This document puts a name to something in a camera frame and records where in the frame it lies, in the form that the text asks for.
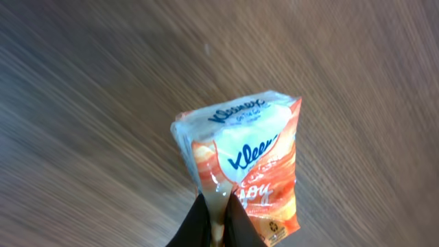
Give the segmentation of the orange tissue pack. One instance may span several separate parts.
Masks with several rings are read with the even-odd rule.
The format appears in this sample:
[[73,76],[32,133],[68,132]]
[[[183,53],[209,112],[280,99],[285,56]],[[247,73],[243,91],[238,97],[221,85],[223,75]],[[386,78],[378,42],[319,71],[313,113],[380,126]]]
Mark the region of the orange tissue pack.
[[171,124],[187,169],[204,196],[209,246],[224,246],[233,196],[257,239],[274,246],[300,225],[296,132],[302,100],[276,91],[181,113]]

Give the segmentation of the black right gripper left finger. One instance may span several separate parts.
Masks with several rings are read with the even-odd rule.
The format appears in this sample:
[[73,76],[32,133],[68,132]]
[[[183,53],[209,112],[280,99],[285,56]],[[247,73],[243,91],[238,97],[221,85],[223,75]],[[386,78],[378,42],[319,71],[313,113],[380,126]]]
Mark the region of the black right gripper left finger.
[[204,196],[198,195],[180,228],[166,247],[209,247],[211,225]]

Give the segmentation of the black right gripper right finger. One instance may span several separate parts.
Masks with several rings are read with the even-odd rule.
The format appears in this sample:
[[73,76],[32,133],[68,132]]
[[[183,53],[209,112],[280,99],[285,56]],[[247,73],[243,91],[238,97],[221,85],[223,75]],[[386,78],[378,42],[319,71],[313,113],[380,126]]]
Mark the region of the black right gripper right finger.
[[225,247],[266,247],[234,194],[229,198],[224,223]]

